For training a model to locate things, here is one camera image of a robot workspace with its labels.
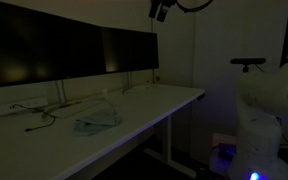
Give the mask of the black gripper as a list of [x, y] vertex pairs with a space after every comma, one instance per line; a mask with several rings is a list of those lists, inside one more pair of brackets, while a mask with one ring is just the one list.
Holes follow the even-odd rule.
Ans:
[[150, 18], [157, 18], [159, 22], [164, 22], [169, 9], [175, 4], [175, 0], [150, 0]]

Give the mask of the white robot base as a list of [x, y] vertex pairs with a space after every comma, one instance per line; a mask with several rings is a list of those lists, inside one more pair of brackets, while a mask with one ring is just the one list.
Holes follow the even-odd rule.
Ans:
[[237, 80], [236, 155], [230, 180], [288, 180], [288, 164], [278, 157], [279, 117], [288, 117], [288, 55], [273, 74], [246, 72]]

